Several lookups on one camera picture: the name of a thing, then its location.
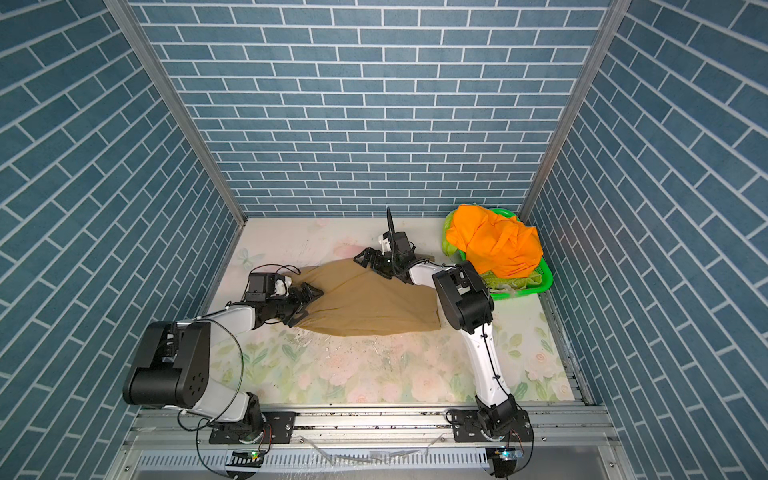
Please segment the green perforated plastic basket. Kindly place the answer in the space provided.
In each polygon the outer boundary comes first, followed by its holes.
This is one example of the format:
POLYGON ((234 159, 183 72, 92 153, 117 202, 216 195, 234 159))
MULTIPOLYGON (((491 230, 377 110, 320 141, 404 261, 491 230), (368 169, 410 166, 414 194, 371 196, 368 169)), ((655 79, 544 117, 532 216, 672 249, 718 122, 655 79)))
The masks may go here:
POLYGON ((443 254, 468 261, 496 300, 541 293, 553 282, 539 232, 509 210, 461 205, 445 218, 443 254))

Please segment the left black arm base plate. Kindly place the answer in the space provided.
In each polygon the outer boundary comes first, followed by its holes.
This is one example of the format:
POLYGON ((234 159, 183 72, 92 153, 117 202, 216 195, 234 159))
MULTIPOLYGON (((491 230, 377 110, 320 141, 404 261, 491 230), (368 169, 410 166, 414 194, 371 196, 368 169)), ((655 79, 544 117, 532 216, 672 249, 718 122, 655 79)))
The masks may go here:
POLYGON ((293 435, 295 411, 266 411, 247 414, 238 422, 215 422, 209 437, 212 445, 283 445, 293 435))

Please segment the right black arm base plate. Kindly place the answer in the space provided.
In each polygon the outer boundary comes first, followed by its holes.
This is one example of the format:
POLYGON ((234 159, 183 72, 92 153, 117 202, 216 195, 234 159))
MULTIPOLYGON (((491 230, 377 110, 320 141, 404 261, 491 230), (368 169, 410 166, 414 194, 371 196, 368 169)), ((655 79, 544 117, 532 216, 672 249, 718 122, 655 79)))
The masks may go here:
POLYGON ((457 443, 526 443, 534 438, 528 412, 521 408, 504 413, 497 410, 449 409, 444 417, 457 443))

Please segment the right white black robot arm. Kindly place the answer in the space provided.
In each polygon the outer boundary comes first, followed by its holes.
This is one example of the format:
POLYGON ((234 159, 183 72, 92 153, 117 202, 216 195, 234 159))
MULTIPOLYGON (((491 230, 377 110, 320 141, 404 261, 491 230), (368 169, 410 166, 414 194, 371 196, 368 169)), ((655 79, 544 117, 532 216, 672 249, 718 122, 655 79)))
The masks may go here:
POLYGON ((413 253, 374 248, 364 249, 353 260, 387 279, 435 289, 443 316, 461 333, 468 351, 481 430, 489 438, 514 430, 522 408, 503 378, 495 351, 493 299, 471 263, 443 265, 413 253))

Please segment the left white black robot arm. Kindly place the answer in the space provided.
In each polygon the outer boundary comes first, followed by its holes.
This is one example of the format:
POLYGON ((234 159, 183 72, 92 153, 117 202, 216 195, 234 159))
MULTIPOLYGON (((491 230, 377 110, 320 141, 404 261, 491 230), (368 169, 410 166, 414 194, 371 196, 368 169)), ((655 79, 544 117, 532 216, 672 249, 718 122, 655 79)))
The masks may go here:
POLYGON ((308 315, 308 307, 324 292, 308 283, 290 286, 281 280, 275 292, 247 293, 210 314, 186 321, 149 324, 137 347, 123 386, 129 405, 186 410, 206 420, 205 426, 230 426, 245 436, 265 427, 258 397, 241 386, 230 388, 210 377, 215 335, 231 340, 240 355, 239 333, 277 320, 289 327, 308 315))

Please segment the tan drawstring shorts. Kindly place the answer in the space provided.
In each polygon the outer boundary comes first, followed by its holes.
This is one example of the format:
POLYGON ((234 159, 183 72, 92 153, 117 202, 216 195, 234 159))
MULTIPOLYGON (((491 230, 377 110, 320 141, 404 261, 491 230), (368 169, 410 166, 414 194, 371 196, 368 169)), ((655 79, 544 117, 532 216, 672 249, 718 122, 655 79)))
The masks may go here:
POLYGON ((323 292, 298 327, 337 336, 388 336, 441 328, 437 294, 426 286, 386 279, 351 259, 308 267, 293 277, 323 292))

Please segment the orange shorts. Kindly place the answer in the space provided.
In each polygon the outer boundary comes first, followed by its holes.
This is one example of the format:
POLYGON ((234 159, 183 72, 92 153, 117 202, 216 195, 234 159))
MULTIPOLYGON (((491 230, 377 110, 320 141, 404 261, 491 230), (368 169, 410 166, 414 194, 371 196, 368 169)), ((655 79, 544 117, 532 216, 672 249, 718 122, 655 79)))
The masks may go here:
POLYGON ((500 279, 529 277, 543 257, 535 227, 477 205, 460 205, 450 215, 444 240, 479 274, 491 272, 500 279))

